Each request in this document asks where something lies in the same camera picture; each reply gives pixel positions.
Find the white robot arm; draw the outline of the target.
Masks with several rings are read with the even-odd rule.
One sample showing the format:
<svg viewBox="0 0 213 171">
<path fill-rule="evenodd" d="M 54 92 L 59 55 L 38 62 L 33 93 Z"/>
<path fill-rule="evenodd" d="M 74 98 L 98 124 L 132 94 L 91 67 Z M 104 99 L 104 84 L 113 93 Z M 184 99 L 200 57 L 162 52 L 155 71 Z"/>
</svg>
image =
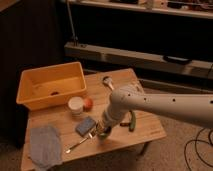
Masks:
<svg viewBox="0 0 213 171">
<path fill-rule="evenodd" d="M 131 84 L 114 89 L 109 104 L 97 125 L 98 132 L 108 133 L 130 110 L 150 112 L 182 122 L 213 128 L 212 94 L 147 94 Z"/>
</svg>

